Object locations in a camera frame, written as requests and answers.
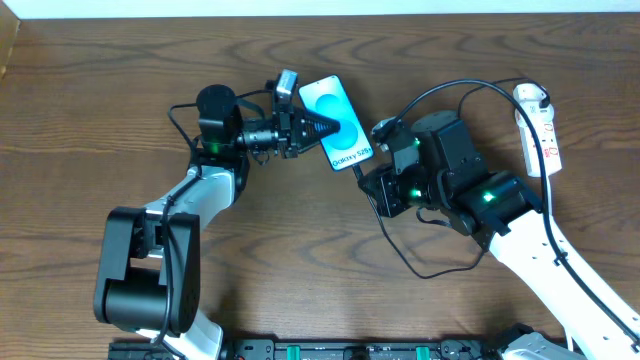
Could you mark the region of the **white power strip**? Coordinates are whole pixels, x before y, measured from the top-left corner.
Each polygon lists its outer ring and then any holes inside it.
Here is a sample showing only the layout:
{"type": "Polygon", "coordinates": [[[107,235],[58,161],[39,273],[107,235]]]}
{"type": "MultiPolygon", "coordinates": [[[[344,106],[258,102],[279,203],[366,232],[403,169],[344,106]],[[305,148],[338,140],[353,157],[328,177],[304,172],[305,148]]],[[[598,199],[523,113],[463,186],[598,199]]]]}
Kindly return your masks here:
{"type": "MultiPolygon", "coordinates": [[[[537,101],[523,101],[520,106],[529,117],[539,139],[546,174],[552,175],[559,172],[562,169],[562,163],[555,134],[554,107],[549,105],[546,108],[541,108],[537,101]]],[[[518,110],[515,111],[515,120],[519,127],[527,174],[530,177],[540,177],[541,171],[537,156],[537,146],[535,145],[531,128],[518,110]]]]}

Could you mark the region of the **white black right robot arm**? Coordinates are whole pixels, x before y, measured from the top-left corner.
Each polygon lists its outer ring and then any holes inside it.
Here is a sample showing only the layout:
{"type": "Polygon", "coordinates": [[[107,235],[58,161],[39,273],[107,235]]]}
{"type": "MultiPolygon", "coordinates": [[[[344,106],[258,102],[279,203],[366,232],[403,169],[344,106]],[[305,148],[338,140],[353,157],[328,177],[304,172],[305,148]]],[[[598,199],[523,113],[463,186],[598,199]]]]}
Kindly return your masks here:
{"type": "Polygon", "coordinates": [[[557,225],[546,227],[542,200],[519,177],[491,172],[453,111],[399,123],[383,142],[391,156],[358,178],[378,215],[411,207],[441,212],[513,271],[570,333],[587,359],[636,359],[639,315],[589,266],[557,225]]]}

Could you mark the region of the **white USB charger plug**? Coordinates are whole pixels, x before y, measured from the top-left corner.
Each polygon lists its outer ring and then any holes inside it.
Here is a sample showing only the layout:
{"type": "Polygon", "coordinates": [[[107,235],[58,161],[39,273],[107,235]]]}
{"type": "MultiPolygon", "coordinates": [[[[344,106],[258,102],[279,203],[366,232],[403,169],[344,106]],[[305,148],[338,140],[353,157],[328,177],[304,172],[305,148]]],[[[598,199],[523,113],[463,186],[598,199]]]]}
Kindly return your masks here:
{"type": "Polygon", "coordinates": [[[516,101],[529,113],[547,112],[551,107],[550,95],[544,87],[522,83],[513,90],[516,101]]]}

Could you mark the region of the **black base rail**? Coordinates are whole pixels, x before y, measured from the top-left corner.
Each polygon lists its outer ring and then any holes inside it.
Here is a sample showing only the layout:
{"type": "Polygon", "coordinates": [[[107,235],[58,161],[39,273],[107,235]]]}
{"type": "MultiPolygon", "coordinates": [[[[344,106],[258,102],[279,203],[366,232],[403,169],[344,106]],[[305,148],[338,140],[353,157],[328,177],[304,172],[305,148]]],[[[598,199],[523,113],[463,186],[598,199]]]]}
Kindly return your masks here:
{"type": "Polygon", "coordinates": [[[442,342],[278,342],[244,339],[222,346],[219,360],[479,360],[497,353],[478,340],[442,342]]]}

